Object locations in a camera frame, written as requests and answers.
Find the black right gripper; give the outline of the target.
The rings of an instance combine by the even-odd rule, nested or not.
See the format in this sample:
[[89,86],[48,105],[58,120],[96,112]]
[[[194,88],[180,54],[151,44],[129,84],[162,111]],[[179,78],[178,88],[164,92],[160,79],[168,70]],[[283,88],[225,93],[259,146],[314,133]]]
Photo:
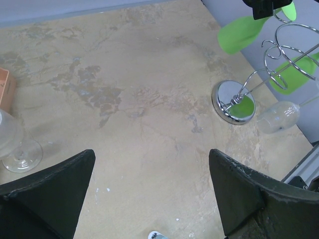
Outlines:
[[292,0],[243,0],[252,9],[253,19],[271,17],[276,10],[282,11],[289,20],[294,20],[294,3]]

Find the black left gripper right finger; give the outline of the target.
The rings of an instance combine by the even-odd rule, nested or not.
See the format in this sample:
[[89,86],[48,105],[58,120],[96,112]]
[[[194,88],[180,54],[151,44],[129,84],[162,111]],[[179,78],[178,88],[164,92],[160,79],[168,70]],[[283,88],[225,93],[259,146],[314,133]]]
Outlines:
[[218,149],[209,170],[225,238],[317,239],[319,179],[290,183],[247,167]]

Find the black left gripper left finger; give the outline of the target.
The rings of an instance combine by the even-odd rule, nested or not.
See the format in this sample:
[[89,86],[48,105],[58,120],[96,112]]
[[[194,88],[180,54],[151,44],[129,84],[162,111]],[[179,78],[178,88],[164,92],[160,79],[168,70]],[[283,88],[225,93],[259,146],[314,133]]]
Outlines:
[[84,150],[0,186],[2,239],[72,239],[95,164]]

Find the green wine glass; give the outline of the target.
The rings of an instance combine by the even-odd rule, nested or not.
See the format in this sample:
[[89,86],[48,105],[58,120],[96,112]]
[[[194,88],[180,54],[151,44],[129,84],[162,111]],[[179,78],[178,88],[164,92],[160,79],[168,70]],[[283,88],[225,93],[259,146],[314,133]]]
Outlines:
[[[316,68],[318,67],[318,65],[307,56],[299,60],[296,65],[310,75],[314,75]],[[290,95],[309,81],[309,78],[306,75],[299,72],[293,66],[281,72],[280,75],[287,83],[286,89],[281,89],[273,80],[270,80],[270,85],[276,92],[283,95]]]
[[[276,10],[273,16],[282,12]],[[221,49],[228,54],[235,54],[254,42],[260,34],[264,24],[271,17],[254,20],[253,15],[240,17],[219,30],[217,39]],[[297,18],[294,6],[294,20]]]

